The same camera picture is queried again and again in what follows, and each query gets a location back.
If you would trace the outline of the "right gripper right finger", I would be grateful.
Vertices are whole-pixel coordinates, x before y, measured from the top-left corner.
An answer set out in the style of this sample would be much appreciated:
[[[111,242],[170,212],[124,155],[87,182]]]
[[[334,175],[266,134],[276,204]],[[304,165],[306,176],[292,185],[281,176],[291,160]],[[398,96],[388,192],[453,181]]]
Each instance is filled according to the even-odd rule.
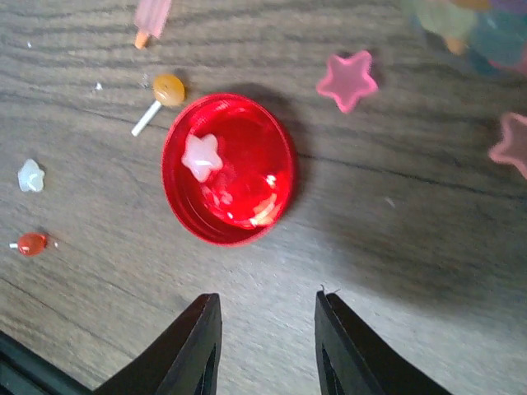
[[[390,347],[335,293],[316,293],[315,350],[323,394],[450,395]]]

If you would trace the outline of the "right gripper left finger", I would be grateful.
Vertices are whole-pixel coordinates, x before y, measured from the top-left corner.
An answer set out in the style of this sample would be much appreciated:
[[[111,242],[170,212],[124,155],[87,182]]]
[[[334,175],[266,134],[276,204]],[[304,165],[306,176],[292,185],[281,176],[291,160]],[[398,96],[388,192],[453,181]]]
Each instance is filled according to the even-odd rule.
[[[215,394],[221,350],[219,294],[201,294],[141,355],[93,393]]]

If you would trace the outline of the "red round lid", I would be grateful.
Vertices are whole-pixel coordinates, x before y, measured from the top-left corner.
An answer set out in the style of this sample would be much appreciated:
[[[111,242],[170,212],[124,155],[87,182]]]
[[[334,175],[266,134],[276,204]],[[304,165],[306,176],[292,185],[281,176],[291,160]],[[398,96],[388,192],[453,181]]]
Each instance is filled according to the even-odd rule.
[[[188,135],[217,138],[223,167],[199,183],[181,163]],[[234,93],[205,95],[170,126],[161,156],[167,202],[181,225],[210,244],[262,237],[296,188],[296,149],[285,126],[256,101]]]

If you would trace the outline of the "clear plastic jar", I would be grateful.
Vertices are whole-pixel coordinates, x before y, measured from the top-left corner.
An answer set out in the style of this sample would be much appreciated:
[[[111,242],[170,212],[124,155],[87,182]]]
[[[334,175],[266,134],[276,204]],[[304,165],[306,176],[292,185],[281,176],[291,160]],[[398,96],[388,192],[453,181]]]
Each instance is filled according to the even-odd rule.
[[[402,1],[422,44],[461,72],[526,76],[525,1]]]

